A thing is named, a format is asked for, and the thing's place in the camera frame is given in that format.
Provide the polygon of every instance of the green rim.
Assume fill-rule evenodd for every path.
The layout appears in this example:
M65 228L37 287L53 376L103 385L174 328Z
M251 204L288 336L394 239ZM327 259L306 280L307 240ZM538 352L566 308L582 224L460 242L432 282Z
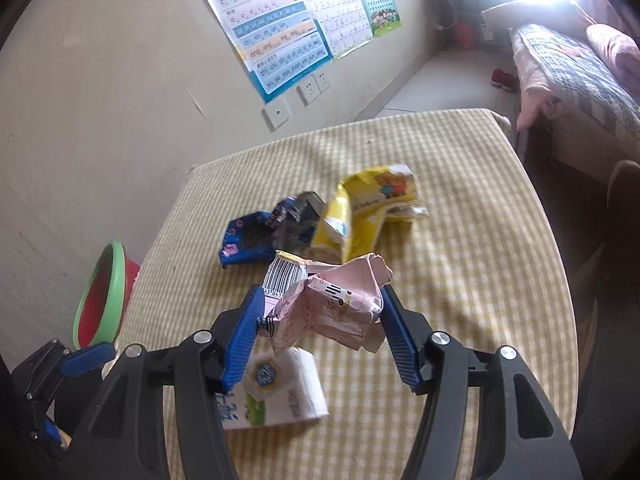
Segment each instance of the green rim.
M120 318L122 317L122 307L124 303L124 291L126 287L126 268L124 247L120 242L111 242L107 245L98 262L95 264L94 271L91 274L91 278L84 287L82 292L82 298L76 311L76 317L74 319L74 328L72 332L72 338L76 349L80 349L80 343L78 341L78 328L80 326L80 317L84 310L84 302L89 294L89 290L94 282L98 270L100 269L100 263L108 253L112 253L111 258L111 279L109 281L109 291L107 293L107 300L104 303L104 311L102 312L102 319L98 330L95 333L93 339L91 339L90 345L95 345L100 342L113 343L118 334L118 327L120 326Z

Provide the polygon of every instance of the pillow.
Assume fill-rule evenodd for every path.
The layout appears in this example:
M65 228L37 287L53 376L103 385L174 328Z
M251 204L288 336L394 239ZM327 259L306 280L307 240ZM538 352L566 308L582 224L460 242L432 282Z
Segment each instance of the pillow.
M536 23L579 40L585 40L587 27L595 24L586 12L568 0L554 4L516 0L483 10L482 17L494 31Z
M636 42L609 25L587 28L587 39L620 85L634 99L640 98L640 50Z

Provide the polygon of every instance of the pink flower print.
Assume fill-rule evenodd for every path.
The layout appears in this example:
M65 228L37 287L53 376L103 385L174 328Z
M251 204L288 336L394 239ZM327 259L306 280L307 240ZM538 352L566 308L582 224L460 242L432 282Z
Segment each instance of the pink flower print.
M222 254L225 256L233 256L238 254L238 246L236 244L227 244L222 249Z

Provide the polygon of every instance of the crumpled yellow packaging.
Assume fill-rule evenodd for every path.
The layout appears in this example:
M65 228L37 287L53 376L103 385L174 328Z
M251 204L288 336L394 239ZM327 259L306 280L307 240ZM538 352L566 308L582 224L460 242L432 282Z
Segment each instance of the crumpled yellow packaging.
M311 247L329 251L342 263L374 251L385 221L427 216L415 204L414 174L406 164L369 168L338 184L316 228Z

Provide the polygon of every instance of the wall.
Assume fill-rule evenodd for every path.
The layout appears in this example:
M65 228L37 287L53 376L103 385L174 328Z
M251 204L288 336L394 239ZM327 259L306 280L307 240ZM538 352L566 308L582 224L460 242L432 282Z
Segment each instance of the wall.
M425 2L396 2L403 27L331 63L332 86L311 106L289 91L292 118L272 133L204 0L33 0L0 51L10 366L52 336L69 342L109 240L142 261L190 166L375 115L433 50Z

